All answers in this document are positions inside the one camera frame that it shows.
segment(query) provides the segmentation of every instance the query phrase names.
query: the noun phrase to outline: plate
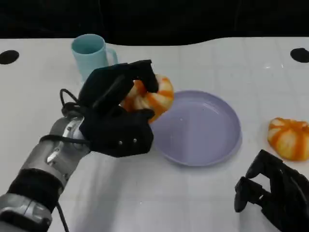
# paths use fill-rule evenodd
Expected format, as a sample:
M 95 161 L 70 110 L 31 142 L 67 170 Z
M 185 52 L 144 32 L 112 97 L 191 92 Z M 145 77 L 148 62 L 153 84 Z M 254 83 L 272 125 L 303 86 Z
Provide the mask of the plate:
M 187 166 L 208 166 L 234 155 L 241 145 L 235 111 L 201 91 L 175 93 L 173 106 L 151 125 L 154 146 L 168 159 Z

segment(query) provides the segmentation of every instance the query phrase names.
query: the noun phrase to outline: black cable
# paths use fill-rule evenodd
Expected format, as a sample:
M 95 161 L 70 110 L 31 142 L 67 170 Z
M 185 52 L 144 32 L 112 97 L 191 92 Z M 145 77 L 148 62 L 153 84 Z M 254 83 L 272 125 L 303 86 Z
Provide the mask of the black cable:
M 63 100 L 63 93 L 68 94 L 76 103 L 78 102 L 78 99 L 70 91 L 68 91 L 65 88 L 62 88 L 60 90 L 60 100 L 61 100 L 62 106 L 64 106 L 64 104 L 65 104 L 64 100 Z
M 68 94 L 75 102 L 67 102 L 67 103 L 65 103 L 64 99 L 63 99 L 63 93 Z M 68 111 L 74 110 L 74 111 L 76 111 L 78 113 L 85 112 L 84 107 L 82 107 L 82 106 L 80 106 L 78 104 L 78 99 L 70 91 L 68 91 L 65 88 L 60 90 L 60 100 L 61 100 L 63 108 L 68 110 Z M 65 142 L 65 143 L 73 143 L 73 144 L 83 144 L 83 145 L 86 145 L 88 147 L 90 146 L 90 141 L 88 141 L 88 140 L 85 140 L 85 139 L 72 139 L 72 138 L 67 138 L 67 137 L 63 137 L 61 135 L 54 135 L 54 134 L 48 134 L 48 135 L 43 136 L 40 139 L 40 142 L 45 141 L 45 140 L 62 141 L 62 142 Z M 63 224 L 65 232 L 69 232 L 69 228 L 68 228 L 66 219 L 64 217 L 64 214 L 63 214 L 63 211 L 62 211 L 62 208 L 61 208 L 59 202 L 57 202 L 56 208 L 57 208 L 57 210 L 59 212 L 59 216 L 60 216 L 60 219 L 61 219 L 61 222 Z
M 65 143 L 83 144 L 83 145 L 90 146 L 90 141 L 88 141 L 88 140 L 85 140 L 85 139 L 72 139 L 72 138 L 63 137 L 61 135 L 54 135 L 54 134 L 48 134 L 48 135 L 43 136 L 40 139 L 40 142 L 43 142 L 45 140 L 61 141 L 61 142 L 65 142 Z
M 68 228 L 68 225 L 67 225 L 67 222 L 66 222 L 66 219 L 65 219 L 65 217 L 64 217 L 62 208 L 61 208 L 59 202 L 57 202 L 56 208 L 57 208 L 57 210 L 58 210 L 58 212 L 59 212 L 59 216 L 60 216 L 61 222 L 62 222 L 62 224 L 63 224 L 64 231 L 65 231 L 65 232 L 70 232 L 70 231 L 69 231 L 69 228 Z

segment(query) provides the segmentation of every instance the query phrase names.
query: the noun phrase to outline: black circle marker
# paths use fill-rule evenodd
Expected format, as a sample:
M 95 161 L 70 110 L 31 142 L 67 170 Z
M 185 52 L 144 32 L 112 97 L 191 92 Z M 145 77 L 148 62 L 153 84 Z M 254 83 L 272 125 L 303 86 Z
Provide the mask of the black circle marker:
M 309 63 L 309 51 L 304 48 L 296 48 L 291 51 L 291 57 L 301 63 Z
M 19 58 L 19 53 L 14 50 L 8 50 L 0 54 L 0 64 L 11 64 Z

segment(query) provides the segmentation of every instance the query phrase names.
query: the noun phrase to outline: plate rim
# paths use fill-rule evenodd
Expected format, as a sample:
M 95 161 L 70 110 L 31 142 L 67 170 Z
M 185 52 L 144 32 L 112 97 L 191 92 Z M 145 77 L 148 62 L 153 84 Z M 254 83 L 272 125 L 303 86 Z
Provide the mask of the plate rim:
M 228 154 L 226 156 L 224 156 L 224 157 L 222 157 L 222 158 L 220 158 L 220 159 L 218 159 L 216 161 L 213 161 L 213 162 L 199 163 L 199 164 L 189 164 L 189 163 L 185 163 L 185 162 L 181 162 L 179 160 L 176 160 L 173 157 L 170 157 L 165 152 L 163 152 L 160 148 L 158 148 L 158 146 L 155 144 L 155 142 L 154 142 L 154 148 L 157 151 L 161 152 L 164 155 L 164 157 L 166 157 L 170 161 L 173 161 L 175 163 L 178 163 L 178 164 L 181 164 L 181 165 L 184 165 L 184 166 L 189 166 L 189 167 L 207 167 L 207 166 L 212 166 L 212 165 L 215 165 L 217 163 L 223 162 L 223 161 L 229 159 L 231 156 L 235 155 L 239 151 L 239 149 L 241 147 L 241 144 L 242 144 L 242 129 L 241 129 L 240 119 L 239 119 L 238 115 L 236 114 L 236 111 L 233 109 L 233 107 L 230 106 L 230 104 L 228 104 L 222 98 L 220 98 L 220 97 L 218 97 L 216 95 L 213 95 L 211 93 L 200 91 L 200 90 L 182 90 L 182 91 L 177 91 L 177 92 L 174 93 L 174 101 L 176 100 L 177 95 L 180 95 L 180 94 L 183 94 L 183 93 L 206 94 L 206 95 L 212 96 L 213 98 L 216 98 L 216 99 L 222 101 L 223 103 L 225 103 L 230 108 L 230 110 L 232 111 L 232 113 L 234 114 L 235 119 L 236 119 L 237 128 L 238 128 L 238 139 L 237 139 L 237 141 L 235 142 L 233 148 L 228 152 Z

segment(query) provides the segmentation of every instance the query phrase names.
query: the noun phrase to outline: robotic arm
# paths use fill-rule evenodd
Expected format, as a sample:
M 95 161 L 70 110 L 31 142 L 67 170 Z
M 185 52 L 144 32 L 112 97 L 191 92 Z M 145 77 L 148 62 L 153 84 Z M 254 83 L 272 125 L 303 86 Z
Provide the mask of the robotic arm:
M 60 91 L 64 117 L 40 139 L 0 197 L 0 231 L 46 232 L 70 176 L 90 151 L 124 157 L 150 150 L 153 134 L 148 120 L 153 111 L 128 113 L 119 106 L 136 79 L 149 92 L 158 91 L 150 60 L 94 70 L 78 99 Z M 64 92 L 75 102 L 64 103 Z

